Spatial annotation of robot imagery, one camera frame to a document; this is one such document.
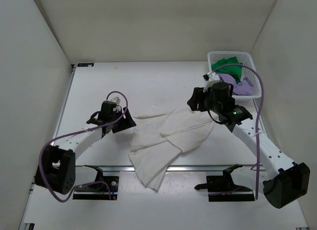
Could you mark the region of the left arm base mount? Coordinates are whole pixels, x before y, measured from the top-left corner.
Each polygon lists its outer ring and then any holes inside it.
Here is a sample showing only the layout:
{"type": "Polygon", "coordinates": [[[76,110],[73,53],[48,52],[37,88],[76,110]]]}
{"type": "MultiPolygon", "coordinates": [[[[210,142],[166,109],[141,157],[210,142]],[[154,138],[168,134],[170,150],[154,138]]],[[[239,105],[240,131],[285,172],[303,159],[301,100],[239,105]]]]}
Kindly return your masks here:
{"type": "Polygon", "coordinates": [[[74,200],[118,199],[119,174],[107,173],[97,166],[76,167],[74,200]]]}

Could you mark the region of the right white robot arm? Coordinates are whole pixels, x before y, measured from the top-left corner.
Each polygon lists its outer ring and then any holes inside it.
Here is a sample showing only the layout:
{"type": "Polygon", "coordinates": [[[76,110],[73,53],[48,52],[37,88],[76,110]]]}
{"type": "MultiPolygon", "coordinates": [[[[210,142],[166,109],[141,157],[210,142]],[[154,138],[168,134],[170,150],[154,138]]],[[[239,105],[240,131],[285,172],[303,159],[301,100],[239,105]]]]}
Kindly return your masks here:
{"type": "Polygon", "coordinates": [[[265,134],[261,134],[252,114],[236,104],[232,94],[230,84],[219,82],[207,90],[194,88],[187,104],[192,111],[217,114],[217,122],[248,147],[266,174],[258,175],[256,171],[235,164],[223,170],[221,181],[199,184],[195,189],[213,190],[224,184],[231,192],[242,186],[262,193],[273,207],[281,209],[307,193],[310,169],[305,163],[297,164],[265,134]]]}

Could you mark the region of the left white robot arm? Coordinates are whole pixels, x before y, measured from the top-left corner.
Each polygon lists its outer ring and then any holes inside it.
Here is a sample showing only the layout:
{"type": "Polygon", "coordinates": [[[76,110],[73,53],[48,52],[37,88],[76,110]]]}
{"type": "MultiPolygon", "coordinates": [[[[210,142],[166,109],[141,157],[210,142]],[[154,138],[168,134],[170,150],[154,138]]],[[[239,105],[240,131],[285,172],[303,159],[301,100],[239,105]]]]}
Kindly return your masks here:
{"type": "Polygon", "coordinates": [[[119,101],[103,101],[86,121],[86,126],[70,135],[59,145],[49,144],[44,148],[41,164],[35,174],[35,184],[47,187],[42,176],[54,192],[67,194],[75,186],[75,163],[83,152],[109,133],[118,133],[135,127],[128,107],[121,107],[119,101]]]}

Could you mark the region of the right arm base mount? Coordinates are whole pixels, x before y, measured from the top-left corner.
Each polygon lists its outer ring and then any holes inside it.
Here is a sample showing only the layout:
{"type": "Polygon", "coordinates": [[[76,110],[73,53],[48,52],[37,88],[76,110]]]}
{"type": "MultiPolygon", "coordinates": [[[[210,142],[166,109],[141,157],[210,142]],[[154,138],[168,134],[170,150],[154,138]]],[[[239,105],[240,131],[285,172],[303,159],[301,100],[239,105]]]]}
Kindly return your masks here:
{"type": "Polygon", "coordinates": [[[198,184],[195,190],[206,189],[209,202],[250,202],[255,201],[253,191],[242,185],[236,185],[232,179],[232,172],[242,168],[243,165],[235,164],[222,171],[221,176],[206,176],[206,183],[198,184]]]}

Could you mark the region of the cream white t-shirt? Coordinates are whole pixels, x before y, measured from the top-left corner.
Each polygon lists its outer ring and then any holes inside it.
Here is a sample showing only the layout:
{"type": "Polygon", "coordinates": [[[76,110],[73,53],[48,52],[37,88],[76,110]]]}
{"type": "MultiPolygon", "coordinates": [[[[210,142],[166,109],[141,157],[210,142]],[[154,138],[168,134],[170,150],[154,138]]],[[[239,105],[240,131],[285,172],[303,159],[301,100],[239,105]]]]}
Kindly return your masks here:
{"type": "Polygon", "coordinates": [[[158,191],[168,166],[180,155],[200,147],[215,122],[189,108],[151,107],[136,117],[128,157],[144,187],[158,191]]]}

